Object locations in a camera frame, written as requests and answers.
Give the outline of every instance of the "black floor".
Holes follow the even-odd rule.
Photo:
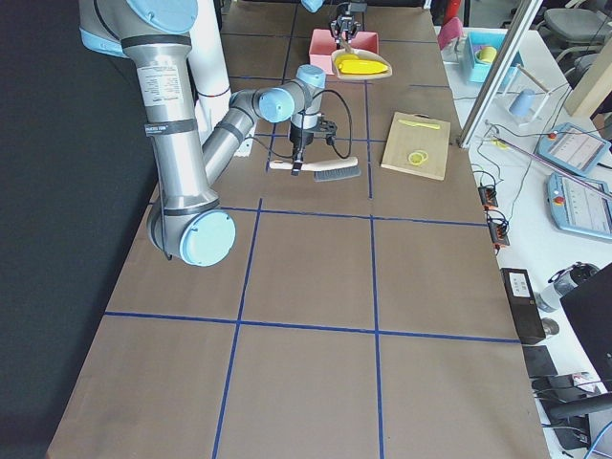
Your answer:
[[[42,458],[154,185],[133,64],[78,6],[3,3],[0,458]]]

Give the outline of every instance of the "pink container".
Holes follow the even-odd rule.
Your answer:
[[[358,32],[351,41],[356,50],[379,53],[379,35],[376,32]],[[327,75],[333,75],[331,55],[336,50],[336,42],[327,29],[314,29],[310,41],[310,63],[323,69]]]

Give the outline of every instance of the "blue joint cap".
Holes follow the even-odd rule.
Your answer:
[[[212,266],[230,252],[236,226],[223,210],[198,215],[181,237],[180,255],[189,265]]]
[[[316,88],[325,88],[325,72],[316,65],[300,65],[295,75],[297,79]]]
[[[259,98],[261,117],[269,122],[281,122],[291,117],[295,110],[294,98],[289,91],[272,88]]]
[[[309,12],[317,12],[323,6],[323,0],[302,0],[302,5]]]
[[[102,53],[103,55],[114,55],[116,57],[127,58],[127,55],[123,53],[121,44],[117,41],[107,40],[101,36],[89,33],[84,29],[80,29],[80,39],[88,50]]]
[[[165,33],[187,33],[198,16],[197,0],[126,0],[146,24]]]

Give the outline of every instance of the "white table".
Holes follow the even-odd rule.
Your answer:
[[[465,29],[465,33],[470,31],[505,32],[505,30]],[[548,89],[559,89],[551,95],[538,119],[528,125],[518,125],[515,118],[507,110],[515,97],[514,94],[497,97],[485,119],[491,123],[505,126],[518,135],[547,132],[553,125],[566,121],[586,130],[593,130],[592,121],[588,118],[572,118],[565,109],[560,110],[557,118],[557,107],[562,104],[567,94],[566,89],[568,91],[569,89],[563,73],[536,31],[526,33],[520,47],[520,54],[525,68],[534,77]],[[443,59],[446,62],[445,67],[455,99],[455,107],[463,125],[481,85],[465,82],[461,66],[456,62],[457,56],[453,50],[443,50]],[[517,79],[516,85],[513,85],[511,91],[520,91],[520,89],[520,81]],[[473,164],[478,164],[483,170],[490,172],[496,180],[502,180],[497,186],[497,200],[499,209],[506,217],[511,218],[509,232],[511,245],[508,248],[503,248],[498,254],[499,267],[526,269],[534,290],[539,292],[546,287],[551,275],[577,261],[593,263],[600,268],[611,263],[612,241],[607,242],[602,239],[580,236],[561,231],[555,226],[545,199],[545,184],[552,170],[543,164],[532,162],[529,172],[525,175],[530,162],[526,155],[511,149],[502,150],[492,142],[482,142],[488,131],[488,137],[492,134],[490,128],[485,123],[478,126],[476,135],[470,142],[470,159]],[[518,137],[505,129],[499,129],[498,135],[500,138],[528,151],[534,151],[536,147],[537,137]],[[603,161],[612,164],[612,156],[604,157]],[[475,174],[477,182],[479,182],[481,175]],[[514,203],[514,211],[512,211],[512,204],[521,188],[523,176],[525,178],[522,190]],[[604,180],[612,185],[612,170],[596,167],[591,177]],[[486,176],[483,176],[482,181],[483,184],[491,183],[491,179]],[[595,374],[593,366],[586,358],[562,310],[551,314],[540,312],[540,315],[555,320],[561,330],[559,335],[540,343],[547,345],[559,375],[579,371],[589,371]],[[545,421],[546,415],[539,404],[538,408],[542,419]],[[555,433],[551,429],[545,430],[551,457],[555,459],[566,457],[561,453],[561,447]],[[581,457],[584,452],[585,449],[579,449],[573,451],[572,454],[574,457]]]

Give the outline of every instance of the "wooden block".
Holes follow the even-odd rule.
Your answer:
[[[429,179],[444,180],[447,171],[449,133],[449,122],[395,112],[381,167]],[[412,164],[408,157],[416,151],[425,151],[426,161]]]

